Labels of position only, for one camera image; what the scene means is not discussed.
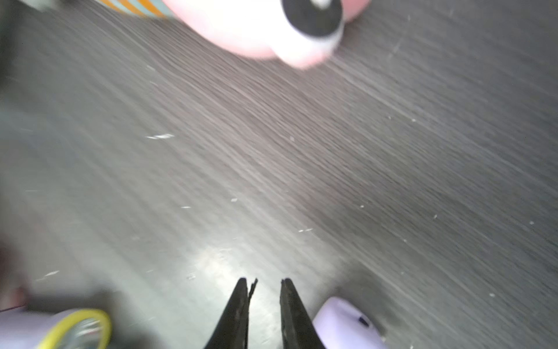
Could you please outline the purple flashlight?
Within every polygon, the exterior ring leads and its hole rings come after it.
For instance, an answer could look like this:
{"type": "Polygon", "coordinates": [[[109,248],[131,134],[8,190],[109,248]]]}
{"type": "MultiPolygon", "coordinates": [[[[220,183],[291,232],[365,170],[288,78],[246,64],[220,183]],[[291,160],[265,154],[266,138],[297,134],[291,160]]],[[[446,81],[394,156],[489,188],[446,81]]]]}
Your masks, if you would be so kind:
{"type": "Polygon", "coordinates": [[[373,322],[343,298],[328,298],[312,324],[327,349],[387,349],[373,322]]]}
{"type": "Polygon", "coordinates": [[[107,348],[111,333],[111,320],[99,309],[55,314],[20,307],[1,312],[2,348],[107,348]]]}

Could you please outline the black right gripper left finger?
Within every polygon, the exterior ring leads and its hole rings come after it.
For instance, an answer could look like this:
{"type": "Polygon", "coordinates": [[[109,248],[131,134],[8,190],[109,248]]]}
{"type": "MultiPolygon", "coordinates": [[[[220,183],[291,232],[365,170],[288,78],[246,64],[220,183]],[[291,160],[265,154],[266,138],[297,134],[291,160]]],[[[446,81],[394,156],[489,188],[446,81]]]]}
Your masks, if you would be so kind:
{"type": "Polygon", "coordinates": [[[257,283],[255,279],[248,287],[246,278],[238,279],[205,349],[248,348],[249,308],[257,283]]]}

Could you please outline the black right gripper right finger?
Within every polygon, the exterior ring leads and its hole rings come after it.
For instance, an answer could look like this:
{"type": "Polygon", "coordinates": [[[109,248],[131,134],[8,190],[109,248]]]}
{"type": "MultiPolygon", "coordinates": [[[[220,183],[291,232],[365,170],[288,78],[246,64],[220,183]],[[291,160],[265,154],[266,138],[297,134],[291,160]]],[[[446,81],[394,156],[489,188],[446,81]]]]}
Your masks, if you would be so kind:
{"type": "Polygon", "coordinates": [[[281,281],[280,314],[284,349],[325,349],[289,278],[281,281]]]}

